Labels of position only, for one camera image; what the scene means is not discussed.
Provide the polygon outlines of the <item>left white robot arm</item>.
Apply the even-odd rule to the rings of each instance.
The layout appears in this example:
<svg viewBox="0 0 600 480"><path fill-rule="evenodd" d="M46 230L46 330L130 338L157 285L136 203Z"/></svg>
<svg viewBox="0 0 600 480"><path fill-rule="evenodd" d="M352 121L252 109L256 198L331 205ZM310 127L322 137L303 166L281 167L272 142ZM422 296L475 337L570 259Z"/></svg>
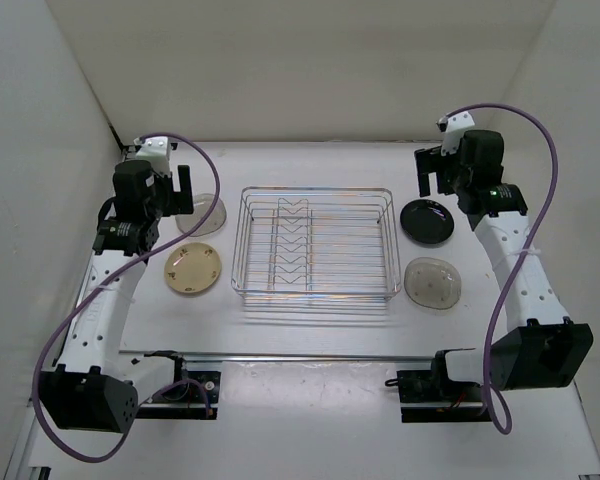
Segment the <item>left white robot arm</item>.
<svg viewBox="0 0 600 480"><path fill-rule="evenodd" d="M119 350L133 294L159 238L159 221L190 213L190 169L162 173L146 160L116 166L114 195L100 209L87 281L88 304L71 321L63 351L38 380L39 399L63 430L126 433L154 391L186 395L190 377L174 356L121 360Z"/></svg>

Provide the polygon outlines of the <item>cream patterned round plate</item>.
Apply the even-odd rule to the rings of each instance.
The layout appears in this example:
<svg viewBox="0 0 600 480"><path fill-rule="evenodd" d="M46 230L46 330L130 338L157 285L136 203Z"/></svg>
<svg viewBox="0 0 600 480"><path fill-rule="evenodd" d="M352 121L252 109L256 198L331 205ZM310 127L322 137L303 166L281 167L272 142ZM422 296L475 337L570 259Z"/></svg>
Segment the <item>cream patterned round plate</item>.
<svg viewBox="0 0 600 480"><path fill-rule="evenodd" d="M211 288L222 272L215 247L201 242L184 244L172 251L164 265L167 286L182 295L197 295Z"/></svg>

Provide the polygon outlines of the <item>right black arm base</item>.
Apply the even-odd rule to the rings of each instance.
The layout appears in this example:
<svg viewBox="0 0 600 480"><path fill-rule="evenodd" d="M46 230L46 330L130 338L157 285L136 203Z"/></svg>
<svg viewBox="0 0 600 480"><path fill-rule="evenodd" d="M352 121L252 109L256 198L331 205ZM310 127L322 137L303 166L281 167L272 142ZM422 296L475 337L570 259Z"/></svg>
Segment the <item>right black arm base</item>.
<svg viewBox="0 0 600 480"><path fill-rule="evenodd" d="M449 381L431 368L397 370L384 386L397 391L402 424L491 421L479 385Z"/></svg>

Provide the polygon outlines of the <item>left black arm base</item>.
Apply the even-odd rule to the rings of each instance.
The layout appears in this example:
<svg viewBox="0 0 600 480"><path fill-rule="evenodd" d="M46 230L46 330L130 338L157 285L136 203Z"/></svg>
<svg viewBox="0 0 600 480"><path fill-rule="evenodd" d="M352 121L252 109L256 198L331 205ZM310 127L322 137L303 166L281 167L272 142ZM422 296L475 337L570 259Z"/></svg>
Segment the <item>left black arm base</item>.
<svg viewBox="0 0 600 480"><path fill-rule="evenodd" d="M134 357L126 380L136 389L137 419L216 420L221 372L158 350Z"/></svg>

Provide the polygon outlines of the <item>black round plate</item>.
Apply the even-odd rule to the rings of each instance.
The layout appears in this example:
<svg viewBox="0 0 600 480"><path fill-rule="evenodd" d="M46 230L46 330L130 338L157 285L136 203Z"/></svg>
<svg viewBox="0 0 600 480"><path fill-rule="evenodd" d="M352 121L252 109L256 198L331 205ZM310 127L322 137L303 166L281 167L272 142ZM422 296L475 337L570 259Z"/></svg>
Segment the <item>black round plate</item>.
<svg viewBox="0 0 600 480"><path fill-rule="evenodd" d="M400 212L399 222L411 241L430 247L444 244L455 229L450 211L444 205L427 199L408 202Z"/></svg>

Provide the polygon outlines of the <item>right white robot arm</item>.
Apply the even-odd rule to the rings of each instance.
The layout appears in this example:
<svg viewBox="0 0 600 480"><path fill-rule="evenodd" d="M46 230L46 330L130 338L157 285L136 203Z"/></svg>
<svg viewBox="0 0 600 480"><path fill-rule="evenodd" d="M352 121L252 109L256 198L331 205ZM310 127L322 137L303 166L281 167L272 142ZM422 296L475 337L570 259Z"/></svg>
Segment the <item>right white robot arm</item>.
<svg viewBox="0 0 600 480"><path fill-rule="evenodd" d="M563 388L573 380L593 344L591 328L571 320L554 293L537 254L520 189L503 182L504 141L489 130L469 130L457 149L415 154L421 196L434 175L441 194L454 194L483 246L504 295L507 332L476 349L436 354L429 387L440 399L465 384L500 391Z"/></svg>

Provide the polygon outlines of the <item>clear glass plate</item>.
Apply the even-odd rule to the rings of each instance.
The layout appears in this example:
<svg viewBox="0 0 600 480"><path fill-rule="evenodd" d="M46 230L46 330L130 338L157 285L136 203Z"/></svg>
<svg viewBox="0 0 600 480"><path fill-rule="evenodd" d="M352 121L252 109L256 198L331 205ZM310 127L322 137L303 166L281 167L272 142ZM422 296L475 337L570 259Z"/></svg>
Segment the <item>clear glass plate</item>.
<svg viewBox="0 0 600 480"><path fill-rule="evenodd" d="M412 260L404 272L407 296L417 305L434 310L449 310L461 298L459 271L449 262L432 257Z"/></svg>
<svg viewBox="0 0 600 480"><path fill-rule="evenodd" d="M180 214L176 216L176 226L181 233L189 232L190 237L200 237L208 235L219 230L226 222L227 212L225 205L221 199L218 199L215 207L210 214L210 210L214 200L214 195L211 193L200 193L193 196L194 210L191 214ZM204 217L206 220L201 226L192 232L192 228Z"/></svg>

